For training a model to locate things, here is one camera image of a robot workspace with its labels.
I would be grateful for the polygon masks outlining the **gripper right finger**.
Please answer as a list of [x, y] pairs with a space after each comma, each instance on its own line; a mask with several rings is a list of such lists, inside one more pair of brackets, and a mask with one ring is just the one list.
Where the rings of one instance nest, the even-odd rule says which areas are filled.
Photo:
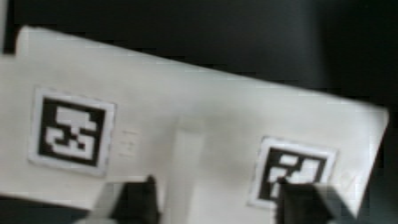
[[310, 184], [278, 180], [276, 224], [326, 224], [331, 219], [319, 195]]

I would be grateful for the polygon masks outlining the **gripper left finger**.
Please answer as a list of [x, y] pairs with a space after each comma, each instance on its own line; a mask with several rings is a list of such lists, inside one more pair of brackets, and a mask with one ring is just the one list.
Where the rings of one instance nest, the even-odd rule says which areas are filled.
[[141, 182], [111, 182], [106, 187], [111, 197], [106, 218], [115, 224], [159, 224], [154, 177], [147, 176]]

